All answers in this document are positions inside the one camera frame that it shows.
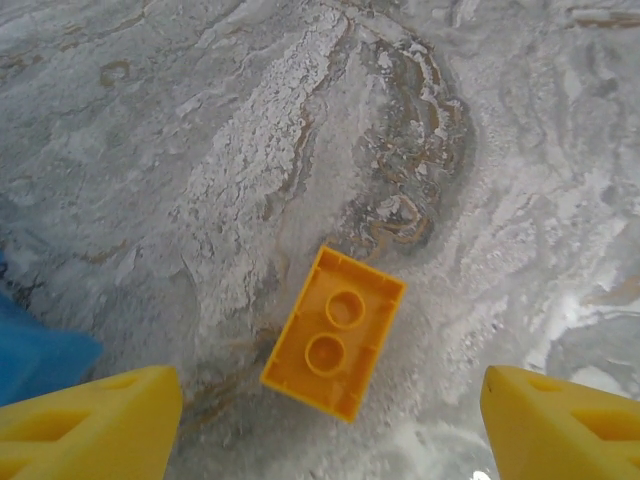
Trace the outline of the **blue plastic bin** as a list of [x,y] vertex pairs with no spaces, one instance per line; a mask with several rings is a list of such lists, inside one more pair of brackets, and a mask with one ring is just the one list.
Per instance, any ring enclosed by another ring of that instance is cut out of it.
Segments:
[[0,407],[78,384],[102,352],[90,335],[48,328],[0,291]]

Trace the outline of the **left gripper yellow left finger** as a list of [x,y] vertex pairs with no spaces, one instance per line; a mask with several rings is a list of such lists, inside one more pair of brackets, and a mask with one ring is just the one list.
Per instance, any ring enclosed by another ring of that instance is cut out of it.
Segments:
[[148,366],[0,408],[0,480],[163,480],[183,397]]

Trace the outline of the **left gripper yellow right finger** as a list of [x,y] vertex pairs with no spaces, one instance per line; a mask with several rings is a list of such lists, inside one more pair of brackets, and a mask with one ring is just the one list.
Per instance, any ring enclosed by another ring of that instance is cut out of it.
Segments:
[[640,402],[511,366],[480,407],[500,480],[640,480]]

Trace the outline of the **orange lego brick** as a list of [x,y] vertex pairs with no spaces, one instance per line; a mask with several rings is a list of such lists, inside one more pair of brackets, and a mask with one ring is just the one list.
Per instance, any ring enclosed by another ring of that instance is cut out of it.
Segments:
[[396,277],[321,247],[261,383],[353,422],[406,289]]

